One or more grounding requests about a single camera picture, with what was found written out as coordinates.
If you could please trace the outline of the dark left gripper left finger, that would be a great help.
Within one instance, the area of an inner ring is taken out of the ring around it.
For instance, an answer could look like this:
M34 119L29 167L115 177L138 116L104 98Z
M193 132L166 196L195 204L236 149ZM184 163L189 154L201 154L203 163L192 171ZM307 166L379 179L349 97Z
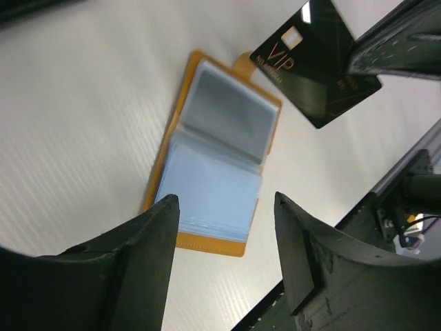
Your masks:
M178 197L58 255L1 249L2 330L160 330Z

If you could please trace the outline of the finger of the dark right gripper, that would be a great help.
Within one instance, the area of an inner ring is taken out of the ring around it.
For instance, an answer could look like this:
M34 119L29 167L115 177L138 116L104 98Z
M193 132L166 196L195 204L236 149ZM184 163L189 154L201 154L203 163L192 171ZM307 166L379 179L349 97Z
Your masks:
M347 70L440 80L440 1L402 1L353 45Z

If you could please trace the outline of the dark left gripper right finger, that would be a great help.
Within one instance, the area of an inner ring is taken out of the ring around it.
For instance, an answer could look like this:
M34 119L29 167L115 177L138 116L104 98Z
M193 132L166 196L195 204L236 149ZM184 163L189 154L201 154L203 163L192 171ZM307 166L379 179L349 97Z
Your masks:
M299 330L439 330L440 262L387 252L274 201L289 313Z

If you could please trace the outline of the black VIP credit card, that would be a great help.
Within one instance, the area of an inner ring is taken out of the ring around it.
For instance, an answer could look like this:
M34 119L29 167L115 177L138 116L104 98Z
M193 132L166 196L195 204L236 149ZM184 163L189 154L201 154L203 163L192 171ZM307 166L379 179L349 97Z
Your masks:
M308 1L249 58L322 128L382 88L377 76L347 72L354 42L332 1Z

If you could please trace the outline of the yellow leather card holder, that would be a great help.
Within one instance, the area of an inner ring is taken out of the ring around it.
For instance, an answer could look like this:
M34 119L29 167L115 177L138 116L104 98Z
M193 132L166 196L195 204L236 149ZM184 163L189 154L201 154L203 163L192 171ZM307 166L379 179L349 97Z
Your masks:
M282 101L252 81L242 54L228 67L191 53L152 168L145 208L178 197L179 248L241 257Z

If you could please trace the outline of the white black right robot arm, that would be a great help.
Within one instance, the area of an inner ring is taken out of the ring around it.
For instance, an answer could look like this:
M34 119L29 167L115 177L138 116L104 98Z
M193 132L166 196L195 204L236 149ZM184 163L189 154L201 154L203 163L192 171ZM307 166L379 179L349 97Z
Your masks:
M402 1L364 33L351 51L350 73L440 80L440 2ZM394 243L411 252L440 221L440 124L436 123L337 224L337 229L376 247Z

